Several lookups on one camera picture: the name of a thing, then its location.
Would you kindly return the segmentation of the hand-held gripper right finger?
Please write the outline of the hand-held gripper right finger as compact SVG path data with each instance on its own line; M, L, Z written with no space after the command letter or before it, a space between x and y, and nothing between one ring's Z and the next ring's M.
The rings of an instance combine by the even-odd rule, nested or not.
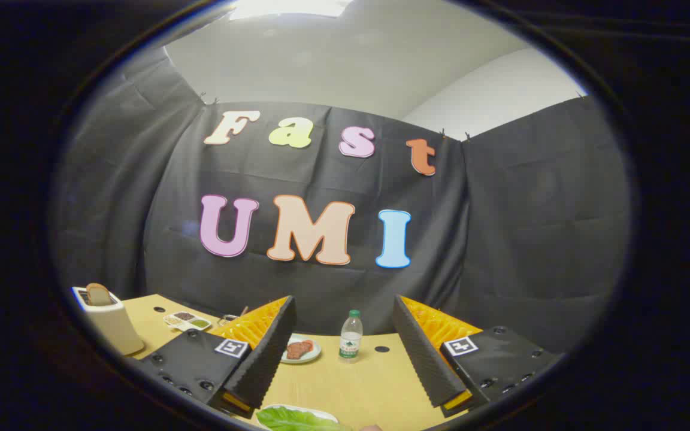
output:
M508 327L480 329L401 295L392 324L444 417L513 395L561 359Z

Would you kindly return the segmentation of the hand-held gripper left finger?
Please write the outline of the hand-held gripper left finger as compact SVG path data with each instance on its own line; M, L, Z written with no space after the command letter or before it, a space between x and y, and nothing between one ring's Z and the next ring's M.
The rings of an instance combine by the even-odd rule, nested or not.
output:
M187 329L138 362L150 379L227 414L251 419L276 375L296 324L285 296L216 332Z

